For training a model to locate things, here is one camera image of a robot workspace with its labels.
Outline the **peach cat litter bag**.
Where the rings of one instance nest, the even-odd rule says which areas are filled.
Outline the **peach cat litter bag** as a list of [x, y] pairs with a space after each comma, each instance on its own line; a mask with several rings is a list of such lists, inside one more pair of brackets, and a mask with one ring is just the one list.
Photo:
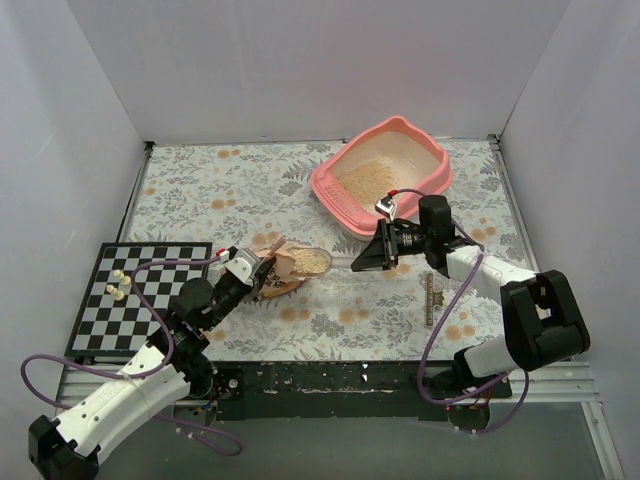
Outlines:
[[256, 294], [257, 300], [283, 296], [304, 283], [303, 279], [293, 275], [295, 259], [289, 252], [284, 237], [276, 240], [271, 247], [260, 247], [254, 253], [269, 266], [266, 280]]

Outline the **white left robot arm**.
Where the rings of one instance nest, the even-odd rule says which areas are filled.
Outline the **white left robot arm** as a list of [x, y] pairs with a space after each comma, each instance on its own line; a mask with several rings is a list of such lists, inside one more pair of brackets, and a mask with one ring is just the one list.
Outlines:
[[28, 457], [45, 479], [93, 479], [100, 464], [135, 430], [174, 402], [219, 390], [217, 369], [204, 355], [205, 334], [254, 290], [225, 272], [216, 284], [187, 281], [169, 301], [164, 325], [93, 393], [28, 430]]

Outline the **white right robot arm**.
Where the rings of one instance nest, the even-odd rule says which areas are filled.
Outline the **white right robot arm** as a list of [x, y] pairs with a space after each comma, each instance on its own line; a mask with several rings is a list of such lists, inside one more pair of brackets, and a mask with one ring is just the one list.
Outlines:
[[479, 395], [514, 370], [532, 372], [588, 351], [591, 337], [567, 277], [558, 270], [535, 272], [490, 255], [453, 218], [442, 195], [418, 200], [419, 220], [397, 217], [391, 190], [375, 205], [382, 214], [371, 242], [352, 262], [354, 272], [391, 270], [401, 257], [423, 255], [429, 267], [474, 288], [501, 308], [503, 333], [458, 351], [448, 370], [433, 379], [421, 362], [417, 389], [452, 392], [456, 400]]

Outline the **clear plastic litter scoop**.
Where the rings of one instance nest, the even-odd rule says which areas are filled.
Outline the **clear plastic litter scoop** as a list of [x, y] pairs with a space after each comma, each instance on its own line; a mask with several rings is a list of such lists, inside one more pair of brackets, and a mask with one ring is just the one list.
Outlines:
[[333, 256], [320, 248], [292, 248], [288, 250], [294, 260], [291, 275], [295, 277], [321, 277], [333, 269], [351, 270], [353, 256]]

